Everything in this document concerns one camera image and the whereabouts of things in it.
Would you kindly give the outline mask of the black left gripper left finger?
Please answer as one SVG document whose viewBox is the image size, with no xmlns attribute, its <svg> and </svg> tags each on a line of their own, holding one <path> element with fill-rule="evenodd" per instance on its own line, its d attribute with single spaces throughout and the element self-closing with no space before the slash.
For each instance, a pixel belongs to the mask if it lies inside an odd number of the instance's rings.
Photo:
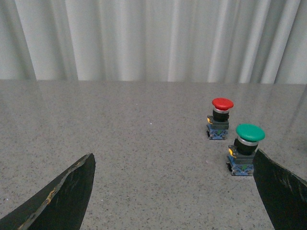
<svg viewBox="0 0 307 230">
<path fill-rule="evenodd" d="M 78 230 L 92 193 L 95 158 L 84 155 L 14 211 L 2 230 Z"/>
</svg>

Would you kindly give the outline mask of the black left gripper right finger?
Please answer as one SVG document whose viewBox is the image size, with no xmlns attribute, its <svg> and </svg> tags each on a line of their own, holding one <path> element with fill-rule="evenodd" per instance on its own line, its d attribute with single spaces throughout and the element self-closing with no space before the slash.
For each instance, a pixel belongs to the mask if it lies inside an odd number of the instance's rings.
<svg viewBox="0 0 307 230">
<path fill-rule="evenodd" d="M 253 177 L 276 230 L 307 228 L 307 182 L 271 160 L 261 149 L 253 159 Z"/>
</svg>

